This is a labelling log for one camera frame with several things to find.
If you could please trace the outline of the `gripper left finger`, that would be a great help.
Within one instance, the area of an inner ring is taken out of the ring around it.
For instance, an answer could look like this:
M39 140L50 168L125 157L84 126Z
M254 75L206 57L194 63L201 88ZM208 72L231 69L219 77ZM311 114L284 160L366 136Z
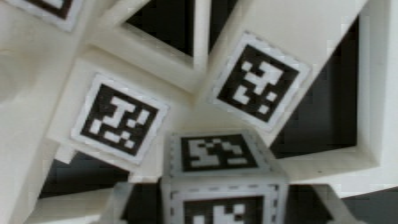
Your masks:
M164 224L157 184L116 184L96 224Z

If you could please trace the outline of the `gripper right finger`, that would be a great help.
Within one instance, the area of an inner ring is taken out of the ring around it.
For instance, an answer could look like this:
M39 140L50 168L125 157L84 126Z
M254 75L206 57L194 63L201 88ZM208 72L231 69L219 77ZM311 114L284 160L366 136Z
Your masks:
M356 218L327 184L290 186L286 224L368 224Z

